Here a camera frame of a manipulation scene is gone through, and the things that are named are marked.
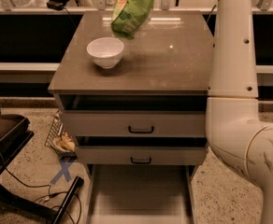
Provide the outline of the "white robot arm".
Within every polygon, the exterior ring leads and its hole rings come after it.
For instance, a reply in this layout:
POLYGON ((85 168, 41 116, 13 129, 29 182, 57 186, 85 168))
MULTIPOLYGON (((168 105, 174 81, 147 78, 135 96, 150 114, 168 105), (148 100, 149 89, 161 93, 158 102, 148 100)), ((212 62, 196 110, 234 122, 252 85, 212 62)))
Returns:
POLYGON ((263 194, 273 224, 273 123, 259 120, 251 0, 218 0, 206 136, 214 155, 263 194))

